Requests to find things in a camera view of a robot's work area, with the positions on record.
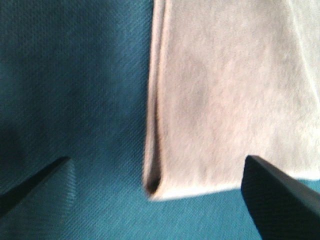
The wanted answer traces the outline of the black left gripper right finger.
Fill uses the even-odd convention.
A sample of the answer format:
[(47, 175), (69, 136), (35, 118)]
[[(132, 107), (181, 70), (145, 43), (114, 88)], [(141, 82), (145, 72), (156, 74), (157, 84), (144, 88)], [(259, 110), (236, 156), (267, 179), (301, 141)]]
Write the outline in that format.
[(246, 157), (241, 194), (262, 239), (320, 238), (320, 194), (263, 158)]

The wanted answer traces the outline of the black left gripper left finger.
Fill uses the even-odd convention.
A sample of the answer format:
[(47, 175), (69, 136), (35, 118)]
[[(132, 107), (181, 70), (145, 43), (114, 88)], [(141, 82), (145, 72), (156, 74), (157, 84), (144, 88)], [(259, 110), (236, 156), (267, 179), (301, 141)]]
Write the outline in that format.
[(14, 209), (22, 200), (24, 200), (32, 191), (34, 191), (41, 184), (44, 184), (50, 177), (57, 171), (64, 167), (70, 161), (70, 157), (63, 156), (43, 169), (39, 170), (36, 174), (30, 176), (20, 184), (11, 188), (4, 194), (0, 195), (0, 217), (3, 218), (12, 209)]

